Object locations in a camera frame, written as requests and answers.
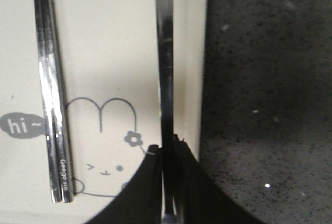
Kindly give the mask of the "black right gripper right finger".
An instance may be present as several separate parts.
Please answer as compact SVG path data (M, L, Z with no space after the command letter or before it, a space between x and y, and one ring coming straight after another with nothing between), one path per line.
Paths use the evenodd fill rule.
M181 223L263 223L222 192L185 141L174 140L175 204Z

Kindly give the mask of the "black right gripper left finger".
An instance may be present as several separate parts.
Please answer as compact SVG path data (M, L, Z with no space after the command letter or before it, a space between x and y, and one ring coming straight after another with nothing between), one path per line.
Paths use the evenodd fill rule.
M161 223L161 208L161 149L150 145L125 188L88 223Z

